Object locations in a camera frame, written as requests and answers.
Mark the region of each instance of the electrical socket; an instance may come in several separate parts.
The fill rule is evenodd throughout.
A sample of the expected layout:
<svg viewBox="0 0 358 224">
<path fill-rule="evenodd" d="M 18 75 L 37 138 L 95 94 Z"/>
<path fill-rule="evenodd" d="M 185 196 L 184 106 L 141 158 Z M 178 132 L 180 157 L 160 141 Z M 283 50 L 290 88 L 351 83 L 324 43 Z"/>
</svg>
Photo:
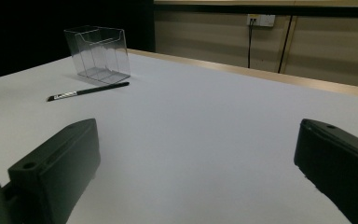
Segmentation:
<svg viewBox="0 0 358 224">
<path fill-rule="evenodd" d="M 248 14 L 246 24 L 250 25 L 251 20 L 254 20 L 253 26 L 274 26 L 275 15 L 260 15 L 260 14 Z"/>
</svg>

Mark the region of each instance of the pen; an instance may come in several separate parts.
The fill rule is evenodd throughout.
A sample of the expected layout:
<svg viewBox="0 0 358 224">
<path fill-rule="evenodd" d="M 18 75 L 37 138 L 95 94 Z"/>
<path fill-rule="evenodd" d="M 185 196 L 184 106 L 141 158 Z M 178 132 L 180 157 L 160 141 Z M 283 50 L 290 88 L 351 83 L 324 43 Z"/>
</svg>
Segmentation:
<svg viewBox="0 0 358 224">
<path fill-rule="evenodd" d="M 96 91 L 111 90 L 114 88 L 125 87 L 128 85 L 130 85 L 130 82 L 120 82 L 120 83 L 115 83 L 115 84 L 106 85 L 106 86 L 102 86 L 102 87 L 87 89 L 87 90 L 83 90 L 83 91 L 70 91 L 67 93 L 49 96 L 46 101 L 50 102 L 50 101 L 55 101 L 55 100 L 60 100 L 63 98 L 71 97 L 71 96 L 84 95 L 84 94 L 88 94 L 88 93 L 92 93 L 92 92 L 96 92 Z"/>
</svg>

